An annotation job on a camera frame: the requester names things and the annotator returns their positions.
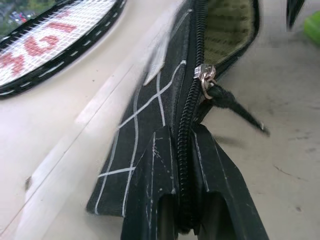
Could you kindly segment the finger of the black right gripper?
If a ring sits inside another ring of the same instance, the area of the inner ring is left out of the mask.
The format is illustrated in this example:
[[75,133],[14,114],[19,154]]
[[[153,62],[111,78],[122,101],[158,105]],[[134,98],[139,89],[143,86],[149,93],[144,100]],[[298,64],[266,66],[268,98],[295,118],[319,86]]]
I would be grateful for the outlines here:
[[291,30],[306,0],[286,0],[286,29]]

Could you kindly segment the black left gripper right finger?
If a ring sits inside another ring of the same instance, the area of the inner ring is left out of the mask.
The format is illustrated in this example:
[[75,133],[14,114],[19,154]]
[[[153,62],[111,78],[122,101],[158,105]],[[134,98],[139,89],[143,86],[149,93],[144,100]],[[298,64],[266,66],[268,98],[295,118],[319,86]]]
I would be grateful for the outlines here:
[[197,240],[270,240],[243,175],[202,124],[192,147],[204,187]]

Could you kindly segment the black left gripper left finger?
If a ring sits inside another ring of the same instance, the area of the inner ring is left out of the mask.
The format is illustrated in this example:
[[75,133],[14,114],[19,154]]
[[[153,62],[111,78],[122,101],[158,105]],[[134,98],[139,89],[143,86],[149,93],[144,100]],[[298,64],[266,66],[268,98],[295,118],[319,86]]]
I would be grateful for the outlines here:
[[133,171],[120,240],[176,240],[179,181],[170,128],[153,133]]

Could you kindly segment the black grid pouch with zipper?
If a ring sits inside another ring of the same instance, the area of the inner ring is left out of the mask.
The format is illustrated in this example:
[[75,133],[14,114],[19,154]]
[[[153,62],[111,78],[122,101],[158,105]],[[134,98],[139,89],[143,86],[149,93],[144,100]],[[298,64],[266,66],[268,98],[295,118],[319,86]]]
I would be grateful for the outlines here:
[[179,186],[176,240],[195,234],[202,219],[204,187],[193,157],[193,128],[203,125],[216,107],[269,135],[266,126],[218,83],[252,44],[259,26],[259,0],[183,0],[116,128],[86,205],[89,213],[124,221],[133,172],[153,133],[169,127]]

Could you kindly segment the green highlighter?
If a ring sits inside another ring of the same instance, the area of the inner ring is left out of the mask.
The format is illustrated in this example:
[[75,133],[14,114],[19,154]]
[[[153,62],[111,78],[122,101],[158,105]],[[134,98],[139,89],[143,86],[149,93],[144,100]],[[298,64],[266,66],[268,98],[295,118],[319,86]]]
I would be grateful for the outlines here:
[[320,10],[304,20],[303,32],[315,44],[320,46]]

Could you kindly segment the badminton racket with red logo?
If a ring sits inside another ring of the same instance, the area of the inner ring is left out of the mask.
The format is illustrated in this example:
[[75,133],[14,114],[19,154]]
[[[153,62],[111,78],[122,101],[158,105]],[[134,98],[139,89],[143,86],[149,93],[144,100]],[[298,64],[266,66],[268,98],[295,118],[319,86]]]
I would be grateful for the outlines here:
[[123,13],[128,0],[60,0],[0,41],[0,100],[21,94],[75,62]]

